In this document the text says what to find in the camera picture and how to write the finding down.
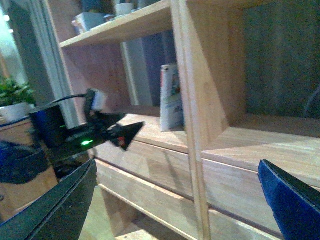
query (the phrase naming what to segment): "wooden cabinet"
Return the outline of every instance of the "wooden cabinet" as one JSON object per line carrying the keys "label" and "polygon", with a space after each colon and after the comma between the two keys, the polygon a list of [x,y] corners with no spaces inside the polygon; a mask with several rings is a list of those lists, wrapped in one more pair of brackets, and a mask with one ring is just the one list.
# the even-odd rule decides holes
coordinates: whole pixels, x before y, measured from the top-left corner
{"label": "wooden cabinet", "polygon": [[[107,194],[187,239],[282,237],[259,162],[268,159],[319,189],[320,131],[318,120],[246,114],[244,9],[270,2],[161,0],[76,36],[78,1],[47,0],[72,92],[101,89],[105,112],[128,113],[124,125],[146,122],[128,152],[109,143],[96,148]],[[185,128],[161,132],[158,108],[130,105],[120,43],[169,29]]]}
{"label": "wooden cabinet", "polygon": [[[32,140],[27,133],[30,127],[31,123],[26,120],[0,128],[0,141],[31,145]],[[57,184],[58,180],[52,167],[25,184],[0,183],[0,222],[18,214]]]}

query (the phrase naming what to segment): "shelf board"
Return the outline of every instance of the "shelf board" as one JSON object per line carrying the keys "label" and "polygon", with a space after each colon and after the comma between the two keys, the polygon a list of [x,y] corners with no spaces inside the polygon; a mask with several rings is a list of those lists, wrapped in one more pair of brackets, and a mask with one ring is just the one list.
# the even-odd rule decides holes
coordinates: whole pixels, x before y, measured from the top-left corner
{"label": "shelf board", "polygon": [[172,29],[170,1],[162,0],[61,42],[60,47],[122,43],[170,29]]}
{"label": "shelf board", "polygon": [[246,114],[232,127],[320,138],[320,119]]}
{"label": "shelf board", "polygon": [[320,188],[320,139],[229,127],[202,158],[258,172],[267,159],[307,184]]}
{"label": "shelf board", "polygon": [[123,232],[115,238],[116,240],[185,240],[171,229],[165,227],[149,216],[135,219]]}
{"label": "shelf board", "polygon": [[270,4],[277,0],[187,0],[192,3],[212,4],[223,8],[249,9]]}
{"label": "shelf board", "polygon": [[135,137],[135,141],[180,153],[189,153],[187,134],[183,127],[177,127],[167,132],[160,131],[159,107],[129,106],[121,108],[115,113],[127,114],[124,119],[119,121],[122,125],[145,122],[145,126]]}

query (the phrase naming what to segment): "potted plant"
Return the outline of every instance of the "potted plant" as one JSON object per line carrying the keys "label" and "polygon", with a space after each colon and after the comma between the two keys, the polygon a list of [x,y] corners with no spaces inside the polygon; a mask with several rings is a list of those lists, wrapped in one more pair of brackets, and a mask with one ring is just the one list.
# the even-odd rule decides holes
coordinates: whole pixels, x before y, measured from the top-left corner
{"label": "potted plant", "polygon": [[30,105],[36,103],[29,83],[18,84],[11,77],[0,83],[0,115],[7,121],[17,121],[28,115]]}

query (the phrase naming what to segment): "green plant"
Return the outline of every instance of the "green plant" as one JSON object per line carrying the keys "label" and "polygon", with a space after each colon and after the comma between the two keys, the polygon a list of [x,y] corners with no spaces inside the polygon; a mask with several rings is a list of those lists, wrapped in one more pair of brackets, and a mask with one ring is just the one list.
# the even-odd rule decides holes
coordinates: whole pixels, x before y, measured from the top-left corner
{"label": "green plant", "polygon": [[0,107],[20,103],[36,104],[33,92],[29,83],[19,85],[11,77],[2,77],[0,83]]}

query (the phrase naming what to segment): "white book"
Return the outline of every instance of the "white book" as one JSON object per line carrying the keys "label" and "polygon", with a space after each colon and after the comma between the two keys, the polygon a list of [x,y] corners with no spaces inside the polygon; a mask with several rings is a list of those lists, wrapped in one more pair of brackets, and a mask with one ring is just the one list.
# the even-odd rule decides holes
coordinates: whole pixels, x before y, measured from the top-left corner
{"label": "white book", "polygon": [[160,129],[169,131],[184,125],[184,113],[177,64],[161,66]]}

